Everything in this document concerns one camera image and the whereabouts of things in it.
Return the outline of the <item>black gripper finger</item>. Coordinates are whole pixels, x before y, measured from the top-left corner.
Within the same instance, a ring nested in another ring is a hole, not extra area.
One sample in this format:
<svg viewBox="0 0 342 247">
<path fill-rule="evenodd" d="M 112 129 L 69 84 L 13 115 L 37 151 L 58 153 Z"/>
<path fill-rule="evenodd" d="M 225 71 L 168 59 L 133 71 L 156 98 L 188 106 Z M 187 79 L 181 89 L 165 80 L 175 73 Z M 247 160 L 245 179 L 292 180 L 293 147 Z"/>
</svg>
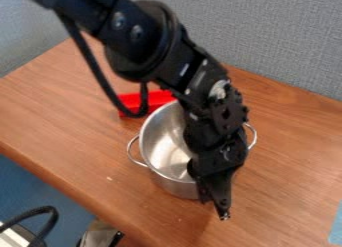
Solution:
<svg viewBox="0 0 342 247">
<path fill-rule="evenodd" d="M 211 202 L 217 217 L 221 221 L 227 220 L 231 216 L 231 186 L 232 186 L 231 170 L 224 170 L 211 175 L 195 174 L 195 184 L 197 199 L 201 204 Z"/>
</svg>

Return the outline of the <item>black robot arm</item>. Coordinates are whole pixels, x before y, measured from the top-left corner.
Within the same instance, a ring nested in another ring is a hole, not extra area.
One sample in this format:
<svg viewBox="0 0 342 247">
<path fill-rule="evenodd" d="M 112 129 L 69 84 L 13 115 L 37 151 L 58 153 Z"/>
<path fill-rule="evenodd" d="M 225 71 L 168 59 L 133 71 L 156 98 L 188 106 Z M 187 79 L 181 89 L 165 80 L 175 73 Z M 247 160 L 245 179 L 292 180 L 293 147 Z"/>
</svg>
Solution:
<svg viewBox="0 0 342 247">
<path fill-rule="evenodd" d="M 120 112 L 130 118 L 146 114 L 149 82 L 172 93 L 183 108 L 183 136 L 192 151 L 188 169 L 199 200 L 212 202 L 217 216 L 228 218 L 231 178 L 248 152 L 248 108 L 227 70 L 191 40 L 171 8 L 154 0 L 30 1 L 54 12 Z M 118 99 L 82 33 L 102 44 L 116 75 L 140 84 L 136 111 Z"/>
</svg>

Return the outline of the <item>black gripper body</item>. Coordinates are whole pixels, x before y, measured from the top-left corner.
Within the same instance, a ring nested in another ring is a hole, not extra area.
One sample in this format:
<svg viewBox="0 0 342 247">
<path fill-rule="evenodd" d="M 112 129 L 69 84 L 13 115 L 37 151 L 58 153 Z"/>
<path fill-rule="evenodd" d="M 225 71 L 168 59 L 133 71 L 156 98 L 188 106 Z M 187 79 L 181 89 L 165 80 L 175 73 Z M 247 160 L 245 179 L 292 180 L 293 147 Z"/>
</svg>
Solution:
<svg viewBox="0 0 342 247">
<path fill-rule="evenodd" d="M 248 154 L 243 127 L 220 135 L 207 120 L 187 118 L 183 138 L 191 151 L 187 170 L 192 178 L 213 175 L 243 165 Z"/>
</svg>

